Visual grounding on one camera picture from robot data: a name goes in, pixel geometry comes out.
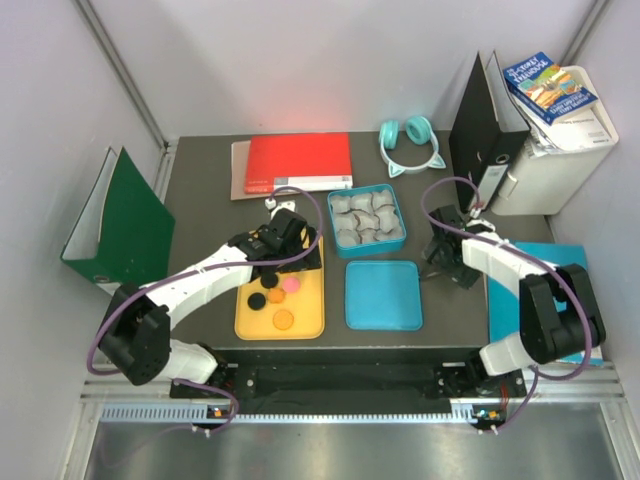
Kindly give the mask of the black cookie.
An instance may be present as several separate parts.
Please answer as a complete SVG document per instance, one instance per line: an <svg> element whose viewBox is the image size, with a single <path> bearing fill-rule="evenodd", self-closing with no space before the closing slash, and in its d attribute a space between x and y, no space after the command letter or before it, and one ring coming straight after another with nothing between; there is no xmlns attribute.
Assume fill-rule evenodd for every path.
<svg viewBox="0 0 640 480"><path fill-rule="evenodd" d="M247 299L247 305L253 311L259 311L266 306L267 300L262 293L252 293Z"/></svg>
<svg viewBox="0 0 640 480"><path fill-rule="evenodd" d="M264 273L260 278L260 284L267 290L276 288L279 284L278 275L273 272Z"/></svg>

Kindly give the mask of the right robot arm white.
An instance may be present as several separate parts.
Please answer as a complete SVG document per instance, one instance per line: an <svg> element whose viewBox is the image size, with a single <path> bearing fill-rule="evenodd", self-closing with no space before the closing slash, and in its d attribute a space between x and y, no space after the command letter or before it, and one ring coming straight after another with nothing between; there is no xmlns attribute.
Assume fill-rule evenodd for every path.
<svg viewBox="0 0 640 480"><path fill-rule="evenodd" d="M468 289L486 276L517 300L518 330L473 353L466 380L476 394L498 389L504 376L577 354L606 339L606 329L587 270L534 257L497 235L480 219L465 221L453 205L427 214L433 237L423 259L433 273Z"/></svg>

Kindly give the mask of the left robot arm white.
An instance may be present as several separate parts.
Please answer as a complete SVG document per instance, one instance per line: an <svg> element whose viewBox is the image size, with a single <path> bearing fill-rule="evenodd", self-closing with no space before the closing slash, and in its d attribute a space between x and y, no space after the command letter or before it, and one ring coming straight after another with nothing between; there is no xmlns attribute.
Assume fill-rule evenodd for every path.
<svg viewBox="0 0 640 480"><path fill-rule="evenodd" d="M120 286L107 307L95 349L134 386L185 380L205 396L226 387L222 362L207 347L175 340L172 330L218 296L266 274L317 270L321 229L298 213L276 210L254 232L233 236L182 272L142 287Z"/></svg>

